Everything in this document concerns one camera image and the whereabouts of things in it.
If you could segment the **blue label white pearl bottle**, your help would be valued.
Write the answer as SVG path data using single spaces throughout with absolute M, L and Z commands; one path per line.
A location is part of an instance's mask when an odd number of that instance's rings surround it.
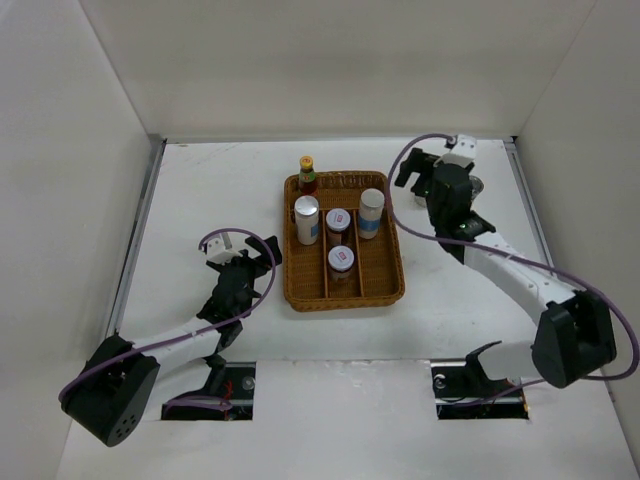
M 369 188 L 362 192 L 357 216 L 360 238 L 372 239 L 377 235 L 384 205 L 385 195 L 382 191 Z

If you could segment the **red label spice jar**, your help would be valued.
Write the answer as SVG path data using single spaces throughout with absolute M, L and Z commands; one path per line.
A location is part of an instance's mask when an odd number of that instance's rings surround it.
M 355 254 L 348 246 L 337 245 L 331 248 L 327 255 L 329 278 L 333 282 L 348 278 L 354 263 Z
M 350 213 L 342 208 L 334 208 L 325 216 L 327 241 L 330 248 L 344 245 L 351 224 Z

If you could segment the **yellow cap sauce bottle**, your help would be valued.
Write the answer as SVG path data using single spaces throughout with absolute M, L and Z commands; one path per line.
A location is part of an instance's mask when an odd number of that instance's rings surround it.
M 298 188 L 302 195 L 315 196 L 318 189 L 314 160 L 311 156 L 303 156 L 299 160 Z

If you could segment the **grey cap salt grinder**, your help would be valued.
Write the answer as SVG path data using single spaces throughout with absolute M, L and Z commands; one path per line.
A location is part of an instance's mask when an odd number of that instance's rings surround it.
M 483 181 L 474 175 L 469 176 L 471 182 L 471 202 L 474 202 L 476 198 L 483 192 L 484 183 Z

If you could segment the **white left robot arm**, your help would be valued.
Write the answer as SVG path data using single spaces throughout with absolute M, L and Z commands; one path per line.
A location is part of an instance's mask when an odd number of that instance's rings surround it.
M 59 393 L 62 411 L 104 445 L 120 444 L 137 427 L 158 378 L 195 360 L 212 362 L 239 336 L 243 319 L 266 299 L 255 282 L 276 277 L 282 263 L 277 237 L 261 238 L 242 230 L 245 246 L 237 250 L 229 238 L 232 232 L 215 230 L 198 244 L 218 277 L 192 319 L 141 340 L 109 336 Z

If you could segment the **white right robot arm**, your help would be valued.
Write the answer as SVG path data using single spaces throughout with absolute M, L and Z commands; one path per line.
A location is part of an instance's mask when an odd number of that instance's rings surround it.
M 490 280 L 527 313 L 536 327 L 525 353 L 537 373 L 565 388 L 617 356 L 606 302 L 546 273 L 544 265 L 514 250 L 472 203 L 472 162 L 461 166 L 413 148 L 394 165 L 397 187 L 412 174 L 423 194 L 437 243 L 460 264 Z

